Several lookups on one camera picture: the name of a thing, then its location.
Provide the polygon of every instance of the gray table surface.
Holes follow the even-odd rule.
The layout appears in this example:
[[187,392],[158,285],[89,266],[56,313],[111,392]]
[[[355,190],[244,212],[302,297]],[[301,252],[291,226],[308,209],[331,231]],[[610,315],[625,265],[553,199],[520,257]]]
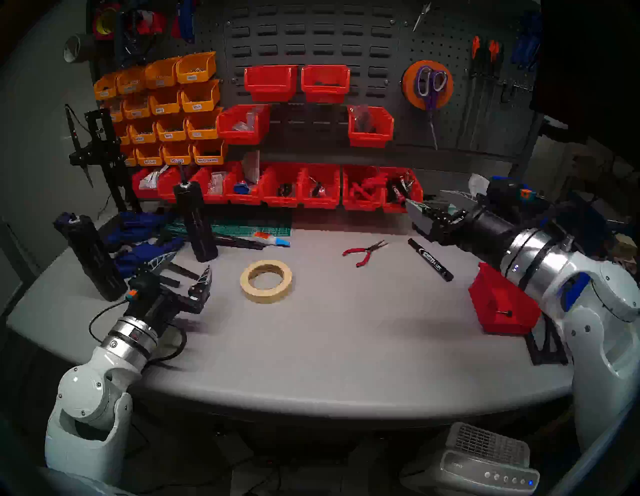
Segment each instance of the gray table surface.
[[[204,310],[175,320],[189,331],[186,349],[171,368],[152,367],[140,385],[214,406],[371,420],[496,412],[570,391],[570,366],[534,367],[522,338],[483,333],[467,291],[475,256],[414,236],[454,274],[447,283],[407,245],[406,216],[372,224],[343,211],[351,217],[338,225],[334,212],[318,215],[294,224],[291,248],[221,247],[210,262]],[[364,268],[355,267],[362,254],[341,256],[383,238],[389,245]],[[243,270],[262,259],[285,262],[294,277],[290,295],[270,305],[247,300],[239,284]],[[205,267],[188,244],[174,261],[197,273]],[[185,294],[192,281],[165,273],[183,282],[178,291]],[[8,325],[80,364],[95,347],[87,324],[107,305],[68,249]],[[124,308],[104,314],[96,335]],[[179,334],[170,329],[163,339],[178,342]]]

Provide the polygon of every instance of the tape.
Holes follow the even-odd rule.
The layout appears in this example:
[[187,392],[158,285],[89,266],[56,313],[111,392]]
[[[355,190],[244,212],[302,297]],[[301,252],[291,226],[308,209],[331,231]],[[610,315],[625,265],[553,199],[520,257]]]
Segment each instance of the tape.
[[[251,284],[251,280],[264,274],[273,272],[282,277],[282,282],[270,289],[258,289]],[[256,303],[273,303],[288,295],[291,290],[293,274],[291,269],[279,260],[260,260],[249,265],[240,276],[240,287],[244,295]]]

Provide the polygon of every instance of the red pliers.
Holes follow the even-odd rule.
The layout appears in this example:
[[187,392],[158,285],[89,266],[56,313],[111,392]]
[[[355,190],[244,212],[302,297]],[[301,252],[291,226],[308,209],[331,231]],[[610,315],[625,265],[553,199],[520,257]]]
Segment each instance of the red pliers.
[[342,256],[349,255],[349,253],[367,252],[367,256],[364,257],[364,260],[356,264],[356,267],[364,267],[365,265],[367,265],[367,262],[371,258],[371,252],[376,251],[378,248],[382,248],[386,244],[388,243],[385,243],[385,240],[383,239],[382,241],[378,241],[376,244],[372,244],[368,248],[350,248],[342,252]]

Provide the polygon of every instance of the pegboard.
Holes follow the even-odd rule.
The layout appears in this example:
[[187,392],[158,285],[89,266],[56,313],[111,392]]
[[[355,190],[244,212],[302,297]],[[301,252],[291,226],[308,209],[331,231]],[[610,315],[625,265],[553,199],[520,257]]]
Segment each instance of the pegboard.
[[[534,122],[529,109],[531,93],[517,90],[504,95],[495,83],[471,80],[470,47],[474,35],[501,41],[505,61],[503,81],[532,86],[534,74],[509,63],[518,34],[518,20],[526,10],[536,10],[529,0],[474,2],[448,1],[434,5],[415,32],[422,3],[413,1],[317,3],[298,0],[256,2],[201,2],[194,18],[196,43],[166,39],[154,58],[215,50],[221,104],[230,107],[251,103],[244,89],[244,69],[254,65],[345,64],[351,69],[347,104],[385,107],[395,119],[394,141],[387,147],[433,149],[424,111],[413,107],[400,81],[407,67],[418,60],[444,64],[454,78],[448,105],[434,113],[440,150],[462,150],[513,158],[525,147]],[[480,124],[473,145],[461,136],[467,100],[479,103],[484,88]],[[509,100],[500,103],[500,97]],[[484,108],[490,101],[485,117]],[[273,104],[269,134],[261,149],[349,148],[345,105],[306,104],[300,89],[290,102]],[[486,122],[486,132],[482,131]]]

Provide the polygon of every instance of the glue tube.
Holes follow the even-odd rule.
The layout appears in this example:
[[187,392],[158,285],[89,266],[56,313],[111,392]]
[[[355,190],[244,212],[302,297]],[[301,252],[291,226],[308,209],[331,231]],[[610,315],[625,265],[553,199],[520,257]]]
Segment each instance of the glue tube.
[[279,237],[275,237],[273,234],[268,234],[267,232],[254,232],[253,235],[255,237],[259,237],[261,241],[267,244],[274,244],[275,246],[291,246],[290,242],[280,239]]

